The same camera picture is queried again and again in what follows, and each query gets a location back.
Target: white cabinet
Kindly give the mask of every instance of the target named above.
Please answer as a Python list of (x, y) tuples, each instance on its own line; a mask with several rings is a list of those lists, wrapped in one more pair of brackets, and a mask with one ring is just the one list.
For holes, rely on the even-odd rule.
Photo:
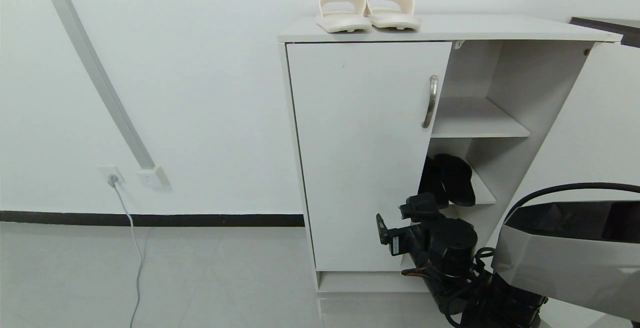
[(640, 183), (629, 170), (640, 53), (620, 35), (523, 16), (422, 20), (419, 32), (327, 34), (304, 18), (279, 37), (319, 291), (426, 289), (398, 274), (375, 226), (377, 213), (409, 223), (397, 207), (417, 192), (426, 155), (471, 164), (476, 205), (446, 214), (472, 223), (478, 246), (534, 189)]
[(400, 257), (380, 255), (375, 215), (400, 224), (398, 203), (418, 191), (434, 127), (423, 123), (427, 114), (433, 121), (450, 50), (450, 42), (286, 49), (317, 269), (400, 269)]

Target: black slipper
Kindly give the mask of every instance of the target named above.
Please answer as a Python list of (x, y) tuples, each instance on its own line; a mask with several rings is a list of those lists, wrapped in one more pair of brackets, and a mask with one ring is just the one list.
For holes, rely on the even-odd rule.
[(436, 162), (429, 157), (424, 160), (422, 177), (420, 178), (420, 185), (418, 186), (418, 194), (426, 192), (433, 194), (439, 209), (449, 206), (447, 193), (444, 191), (444, 187), (442, 187), (441, 171)]
[(442, 185), (448, 200), (454, 205), (471, 207), (476, 203), (474, 188), (471, 186), (473, 171), (464, 160), (452, 155), (436, 155), (435, 163), (439, 166)]

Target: gray tile floor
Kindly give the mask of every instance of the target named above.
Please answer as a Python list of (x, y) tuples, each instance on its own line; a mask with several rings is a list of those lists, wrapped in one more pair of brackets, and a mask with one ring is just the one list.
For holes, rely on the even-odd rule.
[[(136, 328), (448, 326), (426, 294), (316, 294), (303, 228), (135, 234), (145, 256)], [(0, 245), (2, 328), (129, 326), (138, 267), (129, 228), (0, 223)], [(553, 328), (630, 326), (601, 316), (550, 303), (542, 318)]]

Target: metal handle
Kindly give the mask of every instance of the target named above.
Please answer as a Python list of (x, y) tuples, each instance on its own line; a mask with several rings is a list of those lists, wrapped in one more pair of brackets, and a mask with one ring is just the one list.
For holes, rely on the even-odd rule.
[(422, 122), (423, 128), (428, 128), (432, 123), (434, 109), (436, 108), (436, 97), (438, 96), (438, 76), (433, 75), (430, 80), (429, 105), (427, 106), (427, 116), (424, 118), (424, 122)]

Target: wall socket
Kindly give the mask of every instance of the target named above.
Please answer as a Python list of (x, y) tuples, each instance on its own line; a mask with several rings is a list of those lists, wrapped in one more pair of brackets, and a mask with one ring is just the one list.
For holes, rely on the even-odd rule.
[(100, 171), (100, 174), (102, 175), (102, 178), (104, 178), (105, 182), (109, 182), (109, 175), (116, 175), (118, 176), (118, 182), (124, 183), (124, 178), (122, 178), (122, 175), (120, 174), (116, 166), (98, 166), (98, 171)]

